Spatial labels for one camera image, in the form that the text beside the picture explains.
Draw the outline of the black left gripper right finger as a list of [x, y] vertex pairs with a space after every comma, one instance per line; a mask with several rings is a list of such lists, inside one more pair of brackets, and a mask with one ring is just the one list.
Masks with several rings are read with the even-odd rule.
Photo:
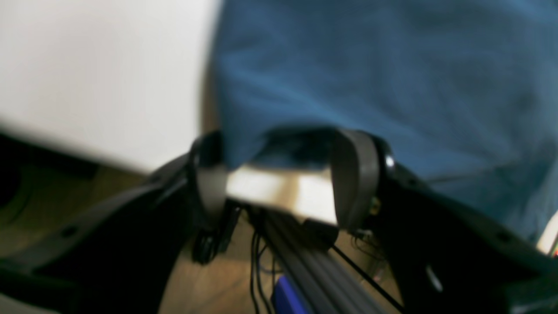
[[335, 131], [331, 179], [337, 225], [378, 240], [406, 313], [557, 312], [557, 260], [433, 191], [381, 138]]

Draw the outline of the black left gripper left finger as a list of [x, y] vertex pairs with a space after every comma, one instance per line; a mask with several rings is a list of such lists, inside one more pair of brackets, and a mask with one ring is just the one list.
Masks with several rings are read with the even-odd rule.
[[60, 314], [156, 314], [183, 245], [223, 224], [227, 169], [219, 131], [148, 180], [1, 259], [1, 293]]

